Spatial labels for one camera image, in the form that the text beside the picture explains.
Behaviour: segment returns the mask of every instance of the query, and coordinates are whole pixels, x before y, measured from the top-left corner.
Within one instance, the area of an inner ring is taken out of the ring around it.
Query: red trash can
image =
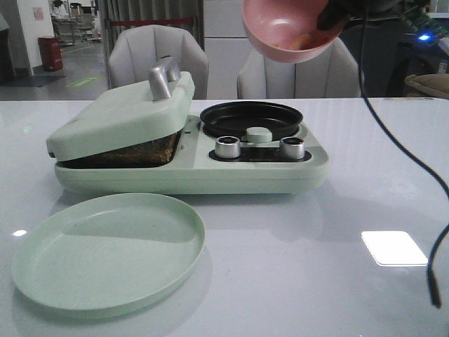
[[[62,69],[61,50],[58,37],[39,37],[42,65],[47,72]]]

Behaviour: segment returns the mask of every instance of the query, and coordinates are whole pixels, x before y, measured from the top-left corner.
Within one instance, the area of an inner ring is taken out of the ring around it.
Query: white chair
[[[81,14],[80,18],[81,23],[78,29],[81,32],[81,41],[87,41],[88,34],[93,36],[93,17],[92,14]]]
[[[185,29],[149,25],[123,31],[109,57],[111,87],[148,80],[151,66],[172,56],[181,71],[190,72],[194,99],[206,99],[209,64],[206,54]]]
[[[360,97],[357,62],[337,38],[322,54],[306,62],[280,63],[255,49],[237,76],[243,99]]]

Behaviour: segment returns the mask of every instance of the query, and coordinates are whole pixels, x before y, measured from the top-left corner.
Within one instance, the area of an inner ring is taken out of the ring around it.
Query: plastic plate
[[[186,280],[205,230],[186,203],[159,194],[115,194],[61,211],[31,231],[13,261],[26,297],[80,318],[126,314]]]

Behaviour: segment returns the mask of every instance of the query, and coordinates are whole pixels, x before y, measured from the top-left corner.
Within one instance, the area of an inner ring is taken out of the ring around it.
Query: frying pan
[[[234,136],[242,139],[248,128],[267,128],[272,140],[294,135],[302,121],[302,114],[286,105],[239,101],[208,107],[200,114],[206,133],[215,137]]]

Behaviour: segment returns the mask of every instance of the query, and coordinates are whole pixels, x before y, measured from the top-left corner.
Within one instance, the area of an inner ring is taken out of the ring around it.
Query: table surface
[[[303,194],[179,195],[206,225],[192,276],[132,314],[83,321],[48,314],[11,277],[23,237],[89,196],[54,176],[45,139],[87,101],[0,102],[0,336],[341,336],[449,334],[449,241],[436,257],[443,307],[425,267],[378,265],[363,231],[407,232],[426,256],[449,219],[438,183],[404,156],[360,99],[277,100],[298,108],[330,155],[325,183]],[[449,180],[449,100],[372,102],[401,142]],[[194,101],[199,112],[218,101]]]

